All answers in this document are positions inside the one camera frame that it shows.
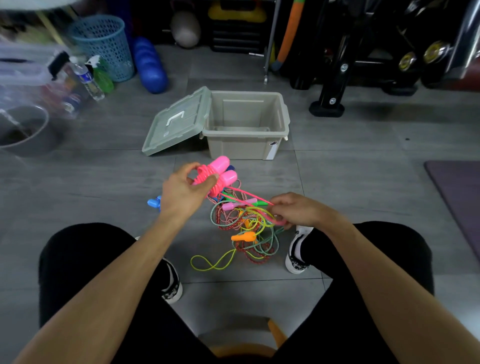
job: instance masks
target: blue plastic basket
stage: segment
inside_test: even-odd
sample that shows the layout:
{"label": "blue plastic basket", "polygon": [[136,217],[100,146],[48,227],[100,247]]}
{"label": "blue plastic basket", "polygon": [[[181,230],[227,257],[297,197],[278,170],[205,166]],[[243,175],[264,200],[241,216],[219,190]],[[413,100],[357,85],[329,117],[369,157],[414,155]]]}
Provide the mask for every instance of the blue plastic basket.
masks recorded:
{"label": "blue plastic basket", "polygon": [[133,77],[135,68],[125,35],[125,23],[113,15],[92,15],[70,25],[70,36],[88,56],[100,55],[115,82]]}

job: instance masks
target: blue bottle label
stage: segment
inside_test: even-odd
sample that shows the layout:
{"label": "blue bottle label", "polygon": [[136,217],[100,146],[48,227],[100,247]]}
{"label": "blue bottle label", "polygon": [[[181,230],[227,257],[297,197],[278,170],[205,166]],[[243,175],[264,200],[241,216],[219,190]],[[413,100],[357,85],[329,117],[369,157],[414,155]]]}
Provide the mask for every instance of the blue bottle label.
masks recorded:
{"label": "blue bottle label", "polygon": [[87,84],[93,81],[93,76],[90,72],[79,74],[78,77],[80,78],[80,81],[82,82],[82,84]]}

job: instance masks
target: sneaker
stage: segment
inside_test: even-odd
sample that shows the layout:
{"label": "sneaker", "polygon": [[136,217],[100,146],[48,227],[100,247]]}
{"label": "sneaker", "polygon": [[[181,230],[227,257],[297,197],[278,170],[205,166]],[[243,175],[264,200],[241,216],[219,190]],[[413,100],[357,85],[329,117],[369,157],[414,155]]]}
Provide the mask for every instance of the sneaker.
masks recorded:
{"label": "sneaker", "polygon": [[300,244],[308,234],[311,233],[313,228],[309,228],[307,226],[300,226],[297,225],[297,232],[295,233],[295,237],[293,238],[290,248],[288,250],[287,257],[285,258],[285,266],[287,267],[288,271],[293,274],[300,274],[303,273],[310,265],[302,262],[300,259],[296,258],[294,255],[295,247],[297,244]]}
{"label": "sneaker", "polygon": [[181,285],[179,275],[177,270],[168,260],[162,258],[163,261],[167,264],[168,271],[170,273],[170,284],[167,288],[162,290],[162,298],[169,304],[175,303],[178,301],[183,294],[183,286]]}

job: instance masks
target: forearm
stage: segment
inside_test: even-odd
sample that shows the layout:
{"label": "forearm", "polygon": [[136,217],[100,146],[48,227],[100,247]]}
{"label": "forearm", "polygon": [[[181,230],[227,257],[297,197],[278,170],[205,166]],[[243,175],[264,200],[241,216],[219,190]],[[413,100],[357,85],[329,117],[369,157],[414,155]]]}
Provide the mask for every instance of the forearm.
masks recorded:
{"label": "forearm", "polygon": [[351,223],[318,226],[349,268],[382,337],[401,363],[478,363],[479,342]]}
{"label": "forearm", "polygon": [[110,363],[182,225],[179,219],[159,217],[42,327],[15,363]]}

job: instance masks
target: tangled rope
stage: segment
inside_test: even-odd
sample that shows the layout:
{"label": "tangled rope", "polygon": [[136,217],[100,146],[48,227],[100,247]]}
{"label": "tangled rope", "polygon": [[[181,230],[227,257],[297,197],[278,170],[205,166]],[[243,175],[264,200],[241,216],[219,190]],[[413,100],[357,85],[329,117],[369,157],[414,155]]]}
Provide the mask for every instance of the tangled rope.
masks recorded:
{"label": "tangled rope", "polygon": [[[243,240],[232,241],[232,249],[223,254],[215,264],[210,263],[203,255],[194,255],[190,259],[190,265],[195,270],[201,272],[206,272],[211,269],[223,270],[230,265],[236,252],[243,252],[252,263],[262,264],[267,262],[268,259],[278,251],[279,243],[277,235],[283,232],[284,229],[280,227],[275,230],[276,224],[271,221],[275,221],[276,219],[270,212],[263,208],[252,206],[239,206],[231,211],[224,211],[222,209],[222,204],[224,203],[247,199],[247,195],[243,191],[240,192],[240,197],[237,196],[236,190],[241,187],[241,181],[237,181],[239,183],[237,188],[226,188],[223,191],[223,195],[231,195],[233,197],[231,200],[228,200],[228,197],[226,197],[226,199],[218,202],[208,196],[210,202],[214,204],[210,212],[210,221],[221,230],[239,231],[239,235],[253,231],[256,235],[256,240],[254,242],[246,242]],[[269,236],[265,236],[264,231],[266,229],[270,231]],[[219,267],[222,260],[229,255],[230,259],[228,262],[223,267]],[[205,269],[197,268],[193,264],[195,258],[203,259],[209,267]]]}

